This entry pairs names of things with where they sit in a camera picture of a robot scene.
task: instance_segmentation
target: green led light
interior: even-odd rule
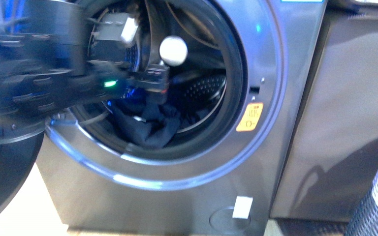
[[[114,86],[115,84],[117,84],[116,81],[107,81],[107,82],[104,82],[104,83],[103,83],[103,86],[106,88],[106,87],[112,87],[112,86]]]

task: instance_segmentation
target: blue light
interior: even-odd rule
[[[324,0],[281,0],[282,2],[323,2]]]

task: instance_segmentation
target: gray panel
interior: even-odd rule
[[[272,217],[348,221],[378,168],[378,20],[327,14],[323,27]]]

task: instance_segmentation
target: black plastic part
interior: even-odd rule
[[[0,129],[1,138],[9,130]],[[0,213],[21,188],[40,150],[44,134],[0,145]]]

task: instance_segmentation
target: white tag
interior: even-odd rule
[[[248,219],[252,203],[253,198],[237,196],[234,205],[234,212],[232,213],[232,218]]]

